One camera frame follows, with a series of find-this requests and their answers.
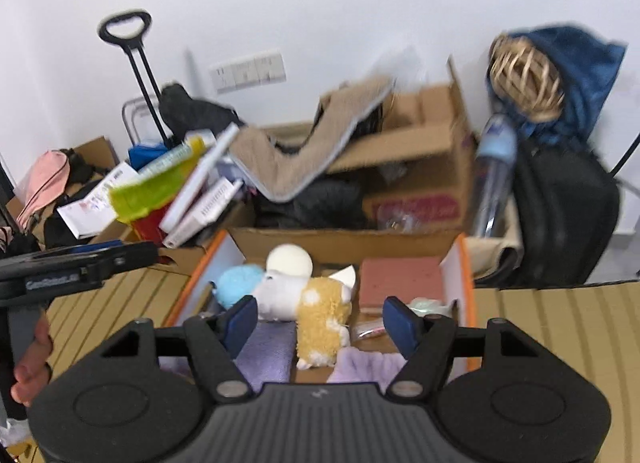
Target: yellow green package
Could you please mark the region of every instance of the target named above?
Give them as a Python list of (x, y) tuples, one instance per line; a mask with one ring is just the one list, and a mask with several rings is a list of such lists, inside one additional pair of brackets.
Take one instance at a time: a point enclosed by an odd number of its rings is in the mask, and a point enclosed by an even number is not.
[(194, 136), (143, 167), (135, 183), (111, 188), (116, 219), (129, 224), (168, 205), (206, 150), (204, 140)]

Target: wicker ball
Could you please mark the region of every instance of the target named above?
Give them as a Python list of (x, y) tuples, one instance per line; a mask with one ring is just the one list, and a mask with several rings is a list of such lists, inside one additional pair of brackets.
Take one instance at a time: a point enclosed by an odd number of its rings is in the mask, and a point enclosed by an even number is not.
[(564, 93), (558, 69), (529, 39), (498, 36), (489, 68), (495, 93), (513, 100), (529, 120), (550, 122), (560, 116)]

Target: human hand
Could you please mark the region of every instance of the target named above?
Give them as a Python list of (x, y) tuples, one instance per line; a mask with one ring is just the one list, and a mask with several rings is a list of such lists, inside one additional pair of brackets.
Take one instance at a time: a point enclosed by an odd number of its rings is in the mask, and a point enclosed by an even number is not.
[(14, 376), (17, 383), (11, 388), (11, 396), (15, 401), (29, 407), (31, 401), (49, 383), (51, 369), (47, 359), (52, 351), (49, 321), (43, 313), (36, 324), (33, 342), (15, 366)]

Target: rolling suitcase handle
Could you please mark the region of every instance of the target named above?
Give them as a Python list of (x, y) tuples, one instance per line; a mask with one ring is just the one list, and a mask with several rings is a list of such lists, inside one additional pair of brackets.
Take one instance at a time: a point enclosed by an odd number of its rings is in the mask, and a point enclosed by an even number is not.
[[(132, 35), (126, 37), (119, 37), (114, 35), (109, 31), (109, 27), (114, 24), (119, 24), (121, 22), (127, 22), (130, 20), (140, 19), (142, 21), (142, 27)], [(158, 113), (151, 102), (151, 97), (149, 97), (149, 93), (146, 91), (145, 83), (142, 81), (142, 76), (140, 75), (140, 71), (138, 66), (136, 65), (136, 61), (133, 58), (133, 51), (136, 50), (140, 54), (140, 59), (145, 67), (146, 74), (151, 82), (151, 86), (154, 88), (154, 92), (158, 99), (160, 99), (160, 90), (158, 88), (158, 84), (156, 83), (156, 79), (154, 78), (153, 73), (151, 72), (151, 67), (149, 66), (149, 62), (146, 60), (146, 55), (144, 51), (144, 46), (142, 43), (142, 37), (146, 34), (151, 26), (151, 15), (144, 10), (133, 10), (133, 11), (125, 11), (123, 13), (117, 13), (110, 17), (107, 17), (103, 20), (98, 26), (98, 36), (107, 44), (111, 44), (114, 46), (119, 46), (122, 48), (124, 53), (129, 58), (129, 62), (131, 62), (131, 67), (133, 69), (133, 74), (136, 75), (136, 80), (138, 85), (140, 86), (140, 91), (142, 95), (145, 97), (145, 102), (147, 107), (149, 108), (149, 113), (151, 113), (151, 117), (154, 119), (154, 123), (160, 132), (160, 136), (162, 136), (162, 143), (167, 148), (171, 148), (171, 141), (167, 138), (167, 135), (162, 128), (160, 123), (160, 119), (158, 118)]]

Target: clear bottle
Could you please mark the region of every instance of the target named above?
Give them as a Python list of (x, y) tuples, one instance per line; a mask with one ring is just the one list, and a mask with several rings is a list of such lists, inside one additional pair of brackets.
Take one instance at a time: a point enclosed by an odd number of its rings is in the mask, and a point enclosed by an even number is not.
[(517, 150), (516, 131), (510, 120), (504, 114), (494, 114), (482, 132), (476, 153), (469, 235), (504, 234), (504, 208), (511, 193)]

